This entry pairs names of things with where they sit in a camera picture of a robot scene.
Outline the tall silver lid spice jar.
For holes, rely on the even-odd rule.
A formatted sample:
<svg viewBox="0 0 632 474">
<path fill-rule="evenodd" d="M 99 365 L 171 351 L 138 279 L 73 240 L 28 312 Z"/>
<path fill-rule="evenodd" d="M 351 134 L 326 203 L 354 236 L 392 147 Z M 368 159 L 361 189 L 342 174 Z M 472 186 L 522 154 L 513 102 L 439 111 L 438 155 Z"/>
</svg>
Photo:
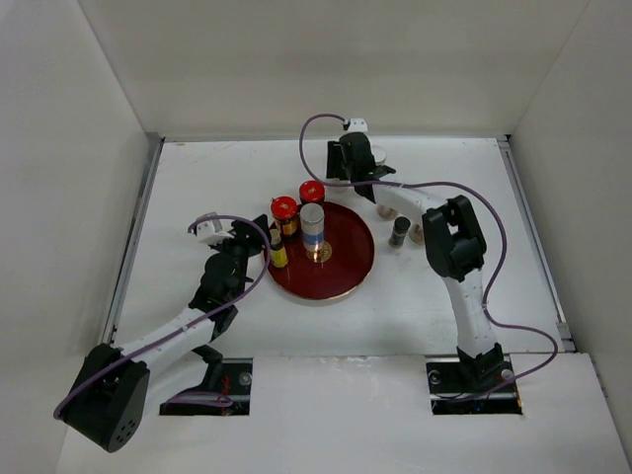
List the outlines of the tall silver lid spice jar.
<svg viewBox="0 0 632 474">
<path fill-rule="evenodd" d="M 377 166 L 381 166 L 386 162 L 387 152 L 384 148 L 380 146 L 372 145 L 371 152 Z"/>
</svg>

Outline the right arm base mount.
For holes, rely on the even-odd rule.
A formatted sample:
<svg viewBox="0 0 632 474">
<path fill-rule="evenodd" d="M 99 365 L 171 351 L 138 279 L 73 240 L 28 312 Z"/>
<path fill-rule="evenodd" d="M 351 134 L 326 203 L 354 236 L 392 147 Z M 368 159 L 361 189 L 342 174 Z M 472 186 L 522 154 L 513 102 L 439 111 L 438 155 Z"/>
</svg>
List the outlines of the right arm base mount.
<svg viewBox="0 0 632 474">
<path fill-rule="evenodd" d="M 521 415 L 521 400 L 516 384 L 502 385 L 513 375 L 508 358 L 491 379 L 467 381 L 456 359 L 431 359 L 426 362 L 431 410 L 436 416 Z"/>
</svg>

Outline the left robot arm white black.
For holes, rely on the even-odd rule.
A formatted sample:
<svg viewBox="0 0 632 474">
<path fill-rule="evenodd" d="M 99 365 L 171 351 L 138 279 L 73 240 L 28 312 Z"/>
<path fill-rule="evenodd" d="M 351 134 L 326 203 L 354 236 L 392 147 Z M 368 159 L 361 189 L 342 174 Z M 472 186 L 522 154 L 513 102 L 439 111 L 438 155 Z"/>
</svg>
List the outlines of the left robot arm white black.
<svg viewBox="0 0 632 474">
<path fill-rule="evenodd" d="M 251 258 L 269 253 L 271 230 L 266 215 L 254 219 L 209 213 L 188 231 L 212 250 L 191 302 L 174 319 L 148 335 L 122 346 L 101 343 L 85 356 L 66 397 L 53 416 L 102 450 L 120 450 L 135 434 L 145 411 L 152 382 L 182 357 L 202 356 L 187 379 L 199 393 L 211 393 L 221 382 L 221 355 L 210 343 L 234 321 L 237 304 L 259 283 L 248 276 Z"/>
</svg>

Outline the small yellow label oil bottle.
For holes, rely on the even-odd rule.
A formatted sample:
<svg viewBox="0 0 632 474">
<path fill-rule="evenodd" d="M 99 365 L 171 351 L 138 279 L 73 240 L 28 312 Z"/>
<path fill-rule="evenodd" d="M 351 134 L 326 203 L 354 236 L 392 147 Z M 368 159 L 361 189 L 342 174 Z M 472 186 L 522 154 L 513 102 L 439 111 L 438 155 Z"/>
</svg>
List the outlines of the small yellow label oil bottle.
<svg viewBox="0 0 632 474">
<path fill-rule="evenodd" d="M 288 256 L 280 232 L 274 228 L 271 235 L 271 263 L 277 269 L 282 269 L 288 264 Z"/>
</svg>

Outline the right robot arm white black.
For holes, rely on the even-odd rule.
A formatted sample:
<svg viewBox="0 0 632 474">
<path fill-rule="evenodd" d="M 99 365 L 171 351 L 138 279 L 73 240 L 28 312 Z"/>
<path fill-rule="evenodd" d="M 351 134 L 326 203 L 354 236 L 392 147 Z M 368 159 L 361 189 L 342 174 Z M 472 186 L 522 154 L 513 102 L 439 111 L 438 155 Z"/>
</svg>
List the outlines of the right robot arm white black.
<svg viewBox="0 0 632 474">
<path fill-rule="evenodd" d="M 419 225 L 426 257 L 448 291 L 457 328 L 458 379 L 477 391 L 501 369 L 503 352 L 484 313 L 482 269 L 487 243 L 470 200 L 436 197 L 409 185 L 387 182 L 395 172 L 375 162 L 362 132 L 328 143 L 326 178 L 350 185 L 369 201 L 397 211 Z"/>
</svg>

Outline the pink cap small bottle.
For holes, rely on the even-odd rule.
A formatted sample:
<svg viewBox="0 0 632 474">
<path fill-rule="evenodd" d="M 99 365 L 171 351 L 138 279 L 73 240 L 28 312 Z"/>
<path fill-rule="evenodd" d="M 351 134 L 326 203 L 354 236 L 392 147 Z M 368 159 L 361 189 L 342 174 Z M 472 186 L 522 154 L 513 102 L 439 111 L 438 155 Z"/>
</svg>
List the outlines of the pink cap small bottle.
<svg viewBox="0 0 632 474">
<path fill-rule="evenodd" d="M 379 205 L 376 208 L 376 211 L 377 211 L 377 214 L 385 220 L 395 219 L 399 214 L 399 212 L 396 211 L 395 209 L 390 208 L 388 206 L 383 206 L 383 205 Z"/>
</svg>

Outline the red round tray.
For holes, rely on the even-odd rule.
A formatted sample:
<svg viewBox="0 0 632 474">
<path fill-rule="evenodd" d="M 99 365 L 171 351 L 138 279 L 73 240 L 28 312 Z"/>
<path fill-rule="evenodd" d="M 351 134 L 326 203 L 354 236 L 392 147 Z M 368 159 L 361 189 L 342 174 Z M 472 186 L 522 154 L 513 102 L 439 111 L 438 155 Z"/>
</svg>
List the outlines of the red round tray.
<svg viewBox="0 0 632 474">
<path fill-rule="evenodd" d="M 351 209 L 324 203 L 324 249 L 314 257 L 304 247 L 302 236 L 284 242 L 288 263 L 273 265 L 268 273 L 286 292 L 308 300 L 332 300 L 344 296 L 365 280 L 375 254 L 367 224 Z"/>
</svg>

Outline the dark cap brown spice shaker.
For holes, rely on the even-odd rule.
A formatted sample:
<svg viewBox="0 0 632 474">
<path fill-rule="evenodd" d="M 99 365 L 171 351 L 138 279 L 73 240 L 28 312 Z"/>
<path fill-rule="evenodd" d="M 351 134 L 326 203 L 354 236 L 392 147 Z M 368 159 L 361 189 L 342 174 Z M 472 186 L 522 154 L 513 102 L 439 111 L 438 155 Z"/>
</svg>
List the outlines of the dark cap brown spice shaker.
<svg viewBox="0 0 632 474">
<path fill-rule="evenodd" d="M 388 241 L 392 248 L 399 249 L 404 245 L 410 226 L 411 221 L 407 217 L 398 216 L 395 218 Z"/>
</svg>

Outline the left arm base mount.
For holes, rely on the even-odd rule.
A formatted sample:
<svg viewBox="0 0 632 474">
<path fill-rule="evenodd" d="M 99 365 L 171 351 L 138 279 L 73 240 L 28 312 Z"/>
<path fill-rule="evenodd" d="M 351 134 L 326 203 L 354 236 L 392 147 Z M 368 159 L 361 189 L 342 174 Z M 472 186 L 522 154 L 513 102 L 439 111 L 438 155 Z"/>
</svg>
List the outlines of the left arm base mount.
<svg viewBox="0 0 632 474">
<path fill-rule="evenodd" d="M 254 361 L 225 358 L 210 346 L 189 352 L 175 373 L 177 391 L 165 397 L 158 413 L 163 417 L 249 416 Z"/>
</svg>

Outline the black cap white powder bottle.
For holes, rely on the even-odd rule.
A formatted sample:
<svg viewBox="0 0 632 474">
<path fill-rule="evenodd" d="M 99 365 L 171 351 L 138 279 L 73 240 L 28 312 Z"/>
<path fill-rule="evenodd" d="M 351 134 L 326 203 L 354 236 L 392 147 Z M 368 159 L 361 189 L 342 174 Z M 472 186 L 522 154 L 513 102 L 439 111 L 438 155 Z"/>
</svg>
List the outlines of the black cap white powder bottle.
<svg viewBox="0 0 632 474">
<path fill-rule="evenodd" d="M 342 182 L 342 181 L 332 181 L 329 183 L 330 188 L 340 191 L 340 192 L 343 192 L 344 190 L 350 188 L 351 186 L 352 185 L 350 183 Z"/>
</svg>

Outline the red lid chili sauce jar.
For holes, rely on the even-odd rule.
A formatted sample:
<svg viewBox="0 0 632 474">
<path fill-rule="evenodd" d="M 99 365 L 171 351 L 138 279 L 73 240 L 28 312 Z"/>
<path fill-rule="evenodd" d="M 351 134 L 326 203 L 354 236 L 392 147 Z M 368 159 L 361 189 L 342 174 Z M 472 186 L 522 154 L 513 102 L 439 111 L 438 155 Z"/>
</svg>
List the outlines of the red lid chili sauce jar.
<svg viewBox="0 0 632 474">
<path fill-rule="evenodd" d="M 283 239 L 294 239 L 299 233 L 298 204 L 293 197 L 275 197 L 271 201 L 275 226 Z"/>
</svg>

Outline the black cap brown spice bottle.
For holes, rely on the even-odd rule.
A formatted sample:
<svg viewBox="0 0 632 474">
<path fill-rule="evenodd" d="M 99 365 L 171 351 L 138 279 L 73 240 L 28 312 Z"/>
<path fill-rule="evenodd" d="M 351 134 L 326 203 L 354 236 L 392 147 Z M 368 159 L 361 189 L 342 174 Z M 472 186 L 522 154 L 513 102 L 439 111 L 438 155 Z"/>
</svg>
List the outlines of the black cap brown spice bottle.
<svg viewBox="0 0 632 474">
<path fill-rule="evenodd" d="M 424 229 L 421 225 L 414 224 L 409 230 L 409 238 L 417 245 L 423 245 L 425 242 Z"/>
</svg>

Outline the silver lid jar blue label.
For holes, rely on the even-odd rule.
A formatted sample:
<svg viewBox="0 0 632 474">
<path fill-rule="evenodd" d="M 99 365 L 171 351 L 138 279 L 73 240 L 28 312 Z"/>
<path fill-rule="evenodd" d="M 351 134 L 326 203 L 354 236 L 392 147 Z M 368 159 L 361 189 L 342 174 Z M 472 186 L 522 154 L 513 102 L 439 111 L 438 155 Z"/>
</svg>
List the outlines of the silver lid jar blue label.
<svg viewBox="0 0 632 474">
<path fill-rule="evenodd" d="M 304 204 L 299 213 L 302 243 L 306 251 L 318 253 L 324 245 L 325 212 L 318 203 Z"/>
</svg>

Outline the aluminium table edge rail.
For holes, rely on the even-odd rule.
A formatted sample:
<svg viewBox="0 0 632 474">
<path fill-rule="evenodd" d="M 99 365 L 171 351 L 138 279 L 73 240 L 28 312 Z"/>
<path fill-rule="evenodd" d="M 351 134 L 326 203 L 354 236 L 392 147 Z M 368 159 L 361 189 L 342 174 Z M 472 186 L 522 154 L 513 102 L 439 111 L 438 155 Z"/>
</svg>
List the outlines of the aluminium table edge rail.
<svg viewBox="0 0 632 474">
<path fill-rule="evenodd" d="M 503 159 L 503 163 L 505 165 L 513 189 L 513 193 L 517 201 L 517 206 L 519 208 L 522 221 L 526 228 L 528 240 L 538 262 L 537 267 L 542 274 L 541 279 L 545 282 L 549 293 L 549 299 L 552 301 L 555 307 L 556 326 L 561 338 L 562 351 L 566 353 L 575 353 L 577 351 L 575 341 L 569 328 L 567 318 L 562 307 L 561 300 L 555 282 L 553 280 L 547 258 L 544 253 L 541 239 L 537 232 L 529 203 L 527 201 L 526 194 L 517 171 L 517 166 L 511 148 L 511 136 L 504 135 L 502 138 L 498 138 L 497 142 Z"/>
</svg>

